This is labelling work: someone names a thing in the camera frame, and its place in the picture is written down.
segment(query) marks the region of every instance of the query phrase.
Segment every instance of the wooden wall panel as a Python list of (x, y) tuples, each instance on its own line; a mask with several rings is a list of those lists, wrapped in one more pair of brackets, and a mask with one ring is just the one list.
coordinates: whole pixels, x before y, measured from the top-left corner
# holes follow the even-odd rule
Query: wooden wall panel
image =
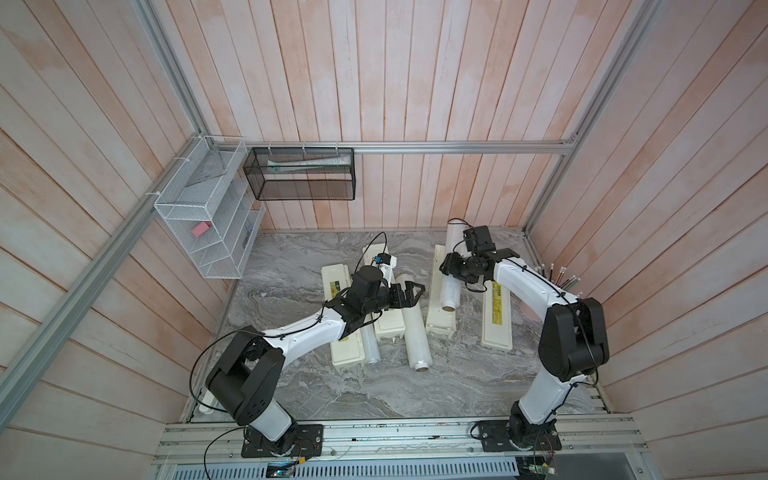
[[(220, 132), (265, 141), (570, 137), (642, 3), (153, 1)], [(269, 202), (271, 227), (521, 226), (557, 158), (357, 160), (353, 202)]]
[(768, 471), (767, 26), (668, 3), (532, 232), (603, 303), (600, 381), (665, 478)]
[[(193, 132), (128, 1), (3, 2), (0, 57), (5, 370)], [(3, 472), (144, 476), (225, 289), (153, 221), (0, 435)]]

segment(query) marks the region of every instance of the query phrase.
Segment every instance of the white wire mesh shelf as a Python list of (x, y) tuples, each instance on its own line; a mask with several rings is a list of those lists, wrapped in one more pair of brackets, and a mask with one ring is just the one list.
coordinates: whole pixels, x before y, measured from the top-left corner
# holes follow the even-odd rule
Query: white wire mesh shelf
[[(243, 139), (200, 137), (155, 208), (206, 278), (241, 278), (266, 210), (251, 210), (248, 180), (233, 180), (245, 160)], [(202, 234), (193, 230), (207, 223)]]
[(201, 137), (154, 206), (165, 220), (213, 221), (219, 204), (246, 155), (245, 143), (224, 146), (232, 137)]

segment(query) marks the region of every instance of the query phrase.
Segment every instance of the black wire mesh basket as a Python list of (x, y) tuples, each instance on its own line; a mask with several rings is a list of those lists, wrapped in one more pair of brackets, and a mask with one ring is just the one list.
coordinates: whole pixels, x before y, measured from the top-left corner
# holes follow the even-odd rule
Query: black wire mesh basket
[(355, 200), (352, 148), (251, 148), (243, 166), (257, 200)]

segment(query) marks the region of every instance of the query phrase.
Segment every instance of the metal vent grille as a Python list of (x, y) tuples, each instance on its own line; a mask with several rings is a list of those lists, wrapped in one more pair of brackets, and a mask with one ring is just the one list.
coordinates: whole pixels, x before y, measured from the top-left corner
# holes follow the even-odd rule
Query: metal vent grille
[[(208, 465), (213, 480), (266, 478), (266, 463)], [(307, 462), (296, 467), (291, 478), (331, 480), (334, 478), (509, 478), (518, 476), (515, 457), (423, 458), (406, 460), (326, 460)], [(173, 480), (206, 480), (202, 465), (179, 465)]]

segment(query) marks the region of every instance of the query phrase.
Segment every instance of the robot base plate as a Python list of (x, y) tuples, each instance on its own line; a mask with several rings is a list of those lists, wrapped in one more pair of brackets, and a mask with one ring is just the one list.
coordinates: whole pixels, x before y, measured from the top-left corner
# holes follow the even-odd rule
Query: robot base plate
[[(243, 458), (283, 458), (277, 457), (272, 453), (273, 444), (261, 435), (254, 427), (245, 428), (245, 439), (243, 440)], [(285, 455), (285, 459), (302, 456), (304, 458), (319, 457), (323, 450), (323, 425), (297, 425), (296, 436), (293, 439), (293, 450)]]
[[(508, 422), (505, 420), (483, 420), (478, 422), (477, 432), (478, 435), (480, 435), (483, 452), (518, 452), (523, 450), (518, 448), (518, 446), (512, 443), (512, 440), (509, 439), (507, 425)], [(548, 452), (550, 449), (550, 442), (552, 449), (562, 450), (563, 445), (560, 443), (560, 437), (554, 429), (554, 426), (551, 427), (550, 432), (542, 433), (539, 436), (536, 451)]]

